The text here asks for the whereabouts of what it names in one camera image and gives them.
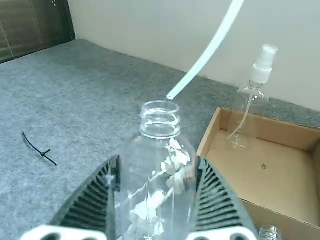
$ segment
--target white tube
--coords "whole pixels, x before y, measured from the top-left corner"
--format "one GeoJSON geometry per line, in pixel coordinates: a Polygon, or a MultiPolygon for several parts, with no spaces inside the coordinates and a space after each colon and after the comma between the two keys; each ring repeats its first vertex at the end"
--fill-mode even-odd
{"type": "Polygon", "coordinates": [[[210,44],[203,52],[201,57],[196,61],[190,71],[178,82],[178,84],[168,93],[167,99],[173,100],[194,78],[195,76],[204,68],[213,54],[216,52],[217,48],[220,46],[221,42],[226,37],[232,24],[234,23],[243,3],[245,0],[233,0],[228,12],[224,16],[224,19],[211,40],[210,44]]]}
{"type": "Polygon", "coordinates": [[[229,140],[233,135],[236,134],[236,132],[239,131],[240,128],[242,128],[242,126],[244,125],[247,116],[249,114],[249,110],[250,110],[250,106],[251,106],[251,102],[252,102],[252,98],[253,98],[253,94],[250,94],[249,100],[248,100],[248,105],[246,106],[246,110],[243,116],[242,121],[240,122],[239,126],[226,138],[227,140],[229,140]]]}

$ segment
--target gray carpet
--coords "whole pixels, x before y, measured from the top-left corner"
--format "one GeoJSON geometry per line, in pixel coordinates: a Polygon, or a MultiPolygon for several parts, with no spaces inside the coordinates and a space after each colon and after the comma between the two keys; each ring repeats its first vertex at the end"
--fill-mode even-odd
{"type": "MultiPolygon", "coordinates": [[[[139,128],[140,106],[183,72],[75,40],[0,65],[0,239],[47,223],[73,191],[139,128]],[[41,151],[42,159],[23,141],[41,151]]],[[[182,130],[197,148],[216,107],[236,89],[198,77],[179,95],[182,130]]],[[[271,100],[267,115],[320,127],[320,112],[271,100]]]]}

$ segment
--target white wall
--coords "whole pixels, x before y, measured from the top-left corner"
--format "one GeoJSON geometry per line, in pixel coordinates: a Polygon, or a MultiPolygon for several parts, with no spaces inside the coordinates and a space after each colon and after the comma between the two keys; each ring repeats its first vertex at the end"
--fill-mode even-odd
{"type": "MultiPolygon", "coordinates": [[[[76,35],[107,49],[187,72],[231,0],[69,0],[76,35]]],[[[266,91],[320,111],[320,1],[246,0],[200,73],[239,86],[262,44],[279,47],[266,91]]]]}

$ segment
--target window blinds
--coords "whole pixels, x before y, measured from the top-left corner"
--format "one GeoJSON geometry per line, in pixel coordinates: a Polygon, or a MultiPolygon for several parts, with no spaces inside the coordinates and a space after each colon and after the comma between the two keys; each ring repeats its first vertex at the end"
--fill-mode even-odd
{"type": "Polygon", "coordinates": [[[65,0],[0,0],[0,63],[74,39],[66,4],[65,0]]]}

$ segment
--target spray bottle cap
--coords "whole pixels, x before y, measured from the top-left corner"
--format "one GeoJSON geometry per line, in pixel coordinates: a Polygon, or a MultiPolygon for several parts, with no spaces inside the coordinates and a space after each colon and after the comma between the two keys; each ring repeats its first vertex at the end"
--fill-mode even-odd
{"type": "Polygon", "coordinates": [[[258,84],[265,84],[268,82],[277,52],[278,48],[276,46],[268,44],[262,46],[256,63],[252,67],[250,80],[258,84]]]}

